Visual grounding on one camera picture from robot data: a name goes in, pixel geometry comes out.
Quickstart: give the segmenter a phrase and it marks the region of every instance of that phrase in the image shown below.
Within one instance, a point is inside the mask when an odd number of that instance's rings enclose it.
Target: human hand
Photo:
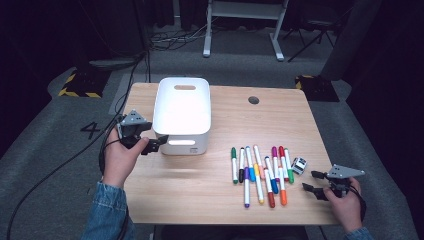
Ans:
[[[137,157],[149,143],[147,137],[141,138],[131,149],[119,142],[118,131],[114,128],[106,141],[105,170],[102,182],[119,188],[134,169]]]
[[[359,182],[353,177],[350,177],[349,180],[351,186],[361,194]],[[334,216],[340,221],[346,233],[362,227],[361,203],[355,193],[349,191],[345,197],[339,198],[330,188],[324,188],[324,194],[331,203]]]

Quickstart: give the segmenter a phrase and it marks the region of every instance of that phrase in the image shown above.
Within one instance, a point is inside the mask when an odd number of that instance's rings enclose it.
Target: denim sleeve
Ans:
[[[118,239],[127,211],[125,191],[97,183],[90,215],[81,239]],[[134,224],[128,220],[124,239],[134,239]]]
[[[366,227],[352,231],[346,234],[344,240],[374,240]]]

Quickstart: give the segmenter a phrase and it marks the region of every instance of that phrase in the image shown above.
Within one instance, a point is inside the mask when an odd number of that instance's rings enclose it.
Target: wooden table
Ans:
[[[148,121],[158,84],[132,86],[125,113],[135,109]],[[327,186],[326,180],[312,178],[310,171],[331,168],[327,152],[302,91],[251,87],[210,86],[212,126],[208,149],[197,156],[168,156],[150,153],[140,156],[125,184],[131,218],[153,224],[337,224],[329,202],[318,201],[302,188],[302,182]],[[259,104],[248,99],[255,96]],[[153,130],[143,136],[156,138]],[[261,157],[271,156],[272,146],[290,150],[291,160],[303,157],[305,173],[286,183],[288,204],[276,207],[266,198],[259,204],[256,185],[251,183],[250,208],[244,207],[243,184],[232,182],[231,148],[259,146]]]

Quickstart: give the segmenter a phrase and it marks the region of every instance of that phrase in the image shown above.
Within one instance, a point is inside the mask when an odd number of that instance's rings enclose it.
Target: hole in table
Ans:
[[[248,100],[251,104],[258,104],[259,103],[259,98],[255,97],[255,96],[249,97]]]

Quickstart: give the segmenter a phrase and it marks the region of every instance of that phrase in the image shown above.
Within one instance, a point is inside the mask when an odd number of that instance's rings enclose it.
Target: marker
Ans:
[[[266,190],[268,191],[269,206],[275,208],[274,194],[272,194],[271,179],[269,178],[269,170],[264,168]]]
[[[249,146],[246,147],[246,156],[247,156],[247,163],[249,165],[250,181],[254,182],[254,181],[256,181],[255,170],[253,169],[252,155],[250,154],[250,147]]]
[[[272,161],[274,162],[274,176],[275,176],[275,181],[279,182],[280,181],[280,173],[278,171],[278,156],[277,156],[277,148],[276,147],[272,147]]]
[[[274,178],[274,173],[272,172],[272,170],[269,169],[271,164],[269,162],[268,156],[265,157],[265,162],[266,162],[266,166],[268,167],[267,169],[268,169],[269,179],[270,179],[270,182],[271,182],[272,191],[275,194],[278,194],[278,186],[277,186],[277,182],[275,181],[275,178]]]
[[[249,184],[249,169],[246,167],[244,169],[244,207],[248,208],[250,206],[250,184]]]
[[[253,150],[255,152],[256,162],[258,163],[259,174],[262,179],[265,179],[264,167],[262,166],[262,158],[261,158],[261,155],[259,154],[258,145],[253,145]]]
[[[244,181],[244,148],[240,148],[240,170],[239,170],[239,183]]]
[[[278,171],[280,172],[280,176],[283,175],[283,168],[281,166],[278,167]],[[281,204],[285,206],[287,204],[287,193],[286,186],[284,186],[284,181],[280,181],[280,190]]]
[[[258,190],[259,203],[260,204],[263,204],[264,203],[264,193],[262,192],[262,183],[261,183],[261,179],[259,178],[259,167],[258,167],[258,164],[255,163],[253,165],[253,168],[255,169],[256,189]]]
[[[237,184],[237,154],[236,154],[236,148],[231,148],[231,161],[233,162],[233,183]]]
[[[286,164],[287,164],[287,174],[289,175],[289,182],[294,183],[293,170],[290,164],[290,154],[287,148],[284,148],[284,155],[286,155]]]
[[[280,146],[278,148],[278,151],[280,152],[281,165],[283,166],[284,181],[288,182],[289,181],[289,174],[287,173],[286,156],[284,155],[284,148],[283,148],[283,146]]]

